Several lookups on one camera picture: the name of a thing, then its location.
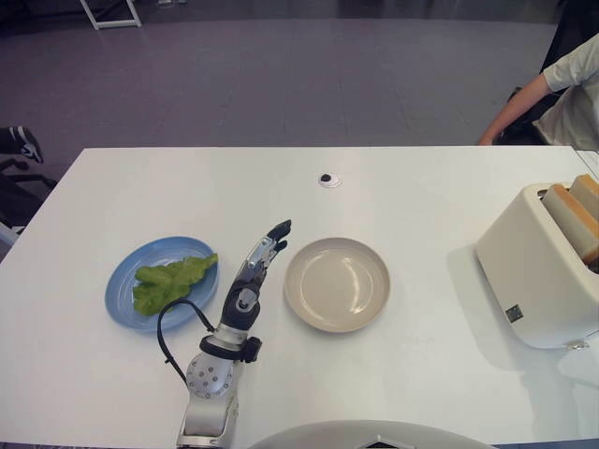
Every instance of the toaster label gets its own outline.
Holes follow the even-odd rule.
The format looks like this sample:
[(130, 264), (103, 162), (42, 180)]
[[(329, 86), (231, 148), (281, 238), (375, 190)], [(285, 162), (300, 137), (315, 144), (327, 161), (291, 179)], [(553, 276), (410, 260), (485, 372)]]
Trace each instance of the toaster label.
[(508, 310), (506, 310), (505, 315), (507, 315), (507, 319), (509, 320), (510, 323), (514, 323), (515, 321), (519, 320), (520, 318), (522, 318), (524, 316), (522, 314), (522, 311), (520, 310), (520, 306), (518, 304), (516, 304), (514, 307), (510, 307)]

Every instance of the toaster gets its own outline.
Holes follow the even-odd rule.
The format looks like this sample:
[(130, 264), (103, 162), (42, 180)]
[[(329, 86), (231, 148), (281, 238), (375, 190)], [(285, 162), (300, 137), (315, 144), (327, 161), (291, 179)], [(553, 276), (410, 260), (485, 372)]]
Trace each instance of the toaster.
[(522, 189), (475, 252), (505, 319), (525, 343), (579, 349), (599, 335), (599, 274), (584, 265), (541, 202), (550, 185)]

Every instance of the green lettuce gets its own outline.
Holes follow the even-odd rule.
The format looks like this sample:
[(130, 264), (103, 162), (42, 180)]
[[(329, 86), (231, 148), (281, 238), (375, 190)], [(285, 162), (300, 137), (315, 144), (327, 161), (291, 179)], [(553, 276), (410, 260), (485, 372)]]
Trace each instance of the green lettuce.
[(160, 313), (170, 301), (189, 295), (191, 286), (201, 281), (206, 270), (217, 261), (215, 253), (205, 259), (185, 257), (164, 266), (139, 268), (135, 279), (141, 283), (133, 287), (133, 308), (146, 316)]

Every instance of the prosthetic hand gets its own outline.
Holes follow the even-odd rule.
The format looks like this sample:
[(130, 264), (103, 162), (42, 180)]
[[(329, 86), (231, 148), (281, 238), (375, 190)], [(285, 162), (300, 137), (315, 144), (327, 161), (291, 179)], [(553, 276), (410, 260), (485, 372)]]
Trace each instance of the prosthetic hand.
[[(166, 350), (159, 327), (158, 340), (167, 362), (179, 372), (189, 390), (189, 404), (177, 446), (230, 446), (238, 413), (237, 382), (241, 376), (241, 362), (256, 361), (262, 344), (256, 337), (247, 337), (260, 313), (260, 287), (270, 262), (287, 246), (283, 238), (290, 231), (290, 220), (277, 225), (249, 253), (226, 295), (221, 321), (216, 328), (210, 326), (201, 311), (194, 307), (212, 333), (202, 339), (199, 344), (201, 353), (191, 361), (186, 374), (183, 375)], [(178, 301), (190, 304), (185, 300)], [(161, 315), (178, 301), (167, 305)]]

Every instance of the gray floor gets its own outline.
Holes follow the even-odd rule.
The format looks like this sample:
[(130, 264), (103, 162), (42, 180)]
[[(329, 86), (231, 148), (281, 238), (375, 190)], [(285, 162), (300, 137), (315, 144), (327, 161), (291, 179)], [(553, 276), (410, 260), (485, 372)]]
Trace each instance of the gray floor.
[(325, 19), (10, 36), (0, 123), (29, 126), (55, 178), (85, 147), (472, 144), (553, 32)]

